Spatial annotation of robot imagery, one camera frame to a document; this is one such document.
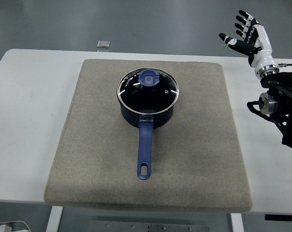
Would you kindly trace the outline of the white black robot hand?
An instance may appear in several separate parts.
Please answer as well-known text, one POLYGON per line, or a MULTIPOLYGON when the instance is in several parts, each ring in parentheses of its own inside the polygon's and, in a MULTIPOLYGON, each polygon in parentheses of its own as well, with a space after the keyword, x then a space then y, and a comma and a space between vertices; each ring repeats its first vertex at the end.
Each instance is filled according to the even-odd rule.
POLYGON ((265 31, 255 17, 239 10, 236 34, 241 38, 232 38, 220 33, 221 40, 232 50, 248 57, 250 67, 254 68, 258 79, 279 72, 279 64, 272 57, 272 47, 265 31))

